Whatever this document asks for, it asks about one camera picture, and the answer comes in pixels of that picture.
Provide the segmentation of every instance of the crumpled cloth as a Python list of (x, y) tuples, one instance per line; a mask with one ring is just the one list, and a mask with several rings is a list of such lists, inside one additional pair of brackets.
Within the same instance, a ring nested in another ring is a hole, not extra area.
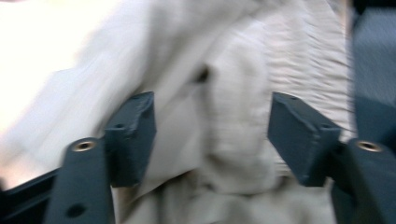
[(118, 222), (334, 223), (328, 189), (299, 187), (266, 132), (281, 91), (348, 139), (347, 69), (325, 0), (122, 0), (1, 135), (0, 176), (12, 187), (58, 167), (69, 143), (154, 91), (155, 146), (143, 183), (113, 190)]

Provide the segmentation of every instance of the textured fabric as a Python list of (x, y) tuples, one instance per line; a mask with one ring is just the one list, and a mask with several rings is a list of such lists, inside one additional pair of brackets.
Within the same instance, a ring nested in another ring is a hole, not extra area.
[(118, 222), (334, 223), (328, 190), (298, 187), (266, 139), (272, 91), (351, 135), (344, 29), (326, 1), (123, 0), (108, 13), (1, 135), (8, 187), (58, 167), (67, 144), (101, 136), (128, 96), (154, 91), (155, 147), (144, 182), (114, 190)]

